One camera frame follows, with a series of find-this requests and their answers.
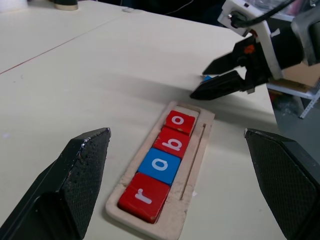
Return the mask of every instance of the wooden board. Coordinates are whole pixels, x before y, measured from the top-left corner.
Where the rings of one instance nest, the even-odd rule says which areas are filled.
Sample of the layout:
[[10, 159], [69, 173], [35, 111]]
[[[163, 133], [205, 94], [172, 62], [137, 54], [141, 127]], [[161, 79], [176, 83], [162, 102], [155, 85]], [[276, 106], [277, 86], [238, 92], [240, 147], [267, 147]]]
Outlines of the wooden board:
[[[181, 160], [180, 167], [160, 216], [155, 224], [150, 224], [121, 210], [118, 208], [117, 203], [131, 179], [136, 174], [145, 155], [152, 147], [171, 110], [194, 116], [196, 117], [196, 121], [190, 142], [185, 155]], [[205, 109], [193, 105], [171, 102], [160, 116], [149, 136], [146, 138], [145, 142], [130, 162], [119, 183], [109, 196], [105, 206], [106, 212], [119, 222], [155, 239], [177, 240], [184, 226], [214, 117], [215, 115], [212, 112]]]

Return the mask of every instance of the robotic arm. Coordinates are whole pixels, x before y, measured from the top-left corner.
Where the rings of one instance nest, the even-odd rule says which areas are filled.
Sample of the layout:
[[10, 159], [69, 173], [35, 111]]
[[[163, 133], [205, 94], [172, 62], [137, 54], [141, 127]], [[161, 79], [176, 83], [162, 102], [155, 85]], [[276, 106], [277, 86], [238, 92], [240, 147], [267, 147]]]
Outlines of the robotic arm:
[[[203, 71], [203, 75], [218, 76], [202, 82], [191, 98], [212, 100], [237, 91], [254, 92], [258, 85], [282, 79], [283, 69], [302, 61], [309, 66], [320, 63], [320, 6], [273, 33], [263, 20], [265, 15], [268, 13], [243, 0], [226, 0], [218, 21], [243, 37], [252, 36], [236, 43], [232, 52], [215, 59]], [[238, 66], [246, 67], [245, 79], [233, 70]]]

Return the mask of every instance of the small blue object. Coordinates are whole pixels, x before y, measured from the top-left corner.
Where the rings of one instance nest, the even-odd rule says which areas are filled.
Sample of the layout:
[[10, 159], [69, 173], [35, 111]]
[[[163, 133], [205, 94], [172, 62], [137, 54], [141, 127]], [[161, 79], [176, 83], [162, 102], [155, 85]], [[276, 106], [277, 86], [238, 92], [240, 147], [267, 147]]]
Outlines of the small blue object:
[[180, 158], [151, 148], [139, 166], [138, 172], [171, 186], [180, 165]]
[[203, 82], [204, 82], [204, 81], [207, 81], [207, 80], [210, 80], [210, 79], [212, 79], [212, 77], [210, 77], [210, 76], [205, 76], [205, 78], [203, 79]]

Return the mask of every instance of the black cable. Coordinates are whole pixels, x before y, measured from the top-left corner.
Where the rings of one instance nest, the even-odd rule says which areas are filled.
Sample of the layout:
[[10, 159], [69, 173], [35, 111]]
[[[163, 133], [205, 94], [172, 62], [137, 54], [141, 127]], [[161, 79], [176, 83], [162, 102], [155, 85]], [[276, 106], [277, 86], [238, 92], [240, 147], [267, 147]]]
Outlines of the black cable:
[[271, 16], [275, 15], [276, 13], [280, 12], [282, 9], [284, 9], [286, 6], [292, 4], [294, 1], [295, 0], [284, 1], [284, 2], [280, 3], [278, 6], [276, 6], [274, 9], [271, 9], [270, 11], [266, 12], [265, 14], [258, 16], [254, 19], [251, 19], [251, 20], [244, 21], [244, 20], [237, 18], [237, 16], [234, 15], [231, 18], [232, 25], [237, 28], [247, 28], [252, 25], [259, 24], [259, 23], [263, 22], [264, 20], [269, 19]]

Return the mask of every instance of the wooden block holder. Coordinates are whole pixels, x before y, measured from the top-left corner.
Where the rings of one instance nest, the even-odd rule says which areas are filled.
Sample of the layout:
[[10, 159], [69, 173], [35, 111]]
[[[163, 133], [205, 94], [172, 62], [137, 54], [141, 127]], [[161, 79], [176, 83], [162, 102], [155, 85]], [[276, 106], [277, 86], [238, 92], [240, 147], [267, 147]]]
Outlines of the wooden block holder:
[[[155, 224], [151, 224], [121, 210], [117, 204], [126, 187], [135, 176], [147, 152], [155, 142], [171, 110], [177, 110], [193, 116], [196, 112], [197, 117], [190, 142], [181, 160], [160, 216]], [[117, 221], [152, 238], [158, 240], [177, 240], [184, 226], [214, 117], [215, 115], [212, 112], [205, 109], [174, 101], [171, 102], [109, 196], [105, 206], [106, 212]]]

